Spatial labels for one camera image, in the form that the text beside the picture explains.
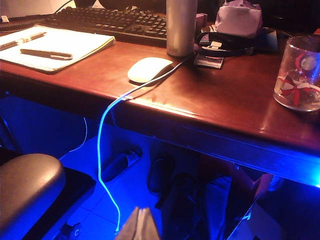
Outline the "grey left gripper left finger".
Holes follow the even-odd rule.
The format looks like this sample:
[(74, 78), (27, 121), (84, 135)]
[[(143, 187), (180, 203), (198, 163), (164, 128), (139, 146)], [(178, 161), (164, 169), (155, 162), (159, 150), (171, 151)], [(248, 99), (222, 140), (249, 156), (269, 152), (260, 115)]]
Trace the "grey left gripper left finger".
[(135, 238), (138, 226), (140, 208), (136, 207), (126, 220), (121, 230), (115, 237), (115, 240), (133, 240)]

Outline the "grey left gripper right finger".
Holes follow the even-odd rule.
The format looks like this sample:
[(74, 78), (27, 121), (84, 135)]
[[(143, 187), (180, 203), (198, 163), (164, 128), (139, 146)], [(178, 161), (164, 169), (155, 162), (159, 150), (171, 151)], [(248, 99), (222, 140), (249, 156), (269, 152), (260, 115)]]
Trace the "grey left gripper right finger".
[(159, 240), (157, 226), (149, 208), (139, 210), (139, 239), (140, 240)]

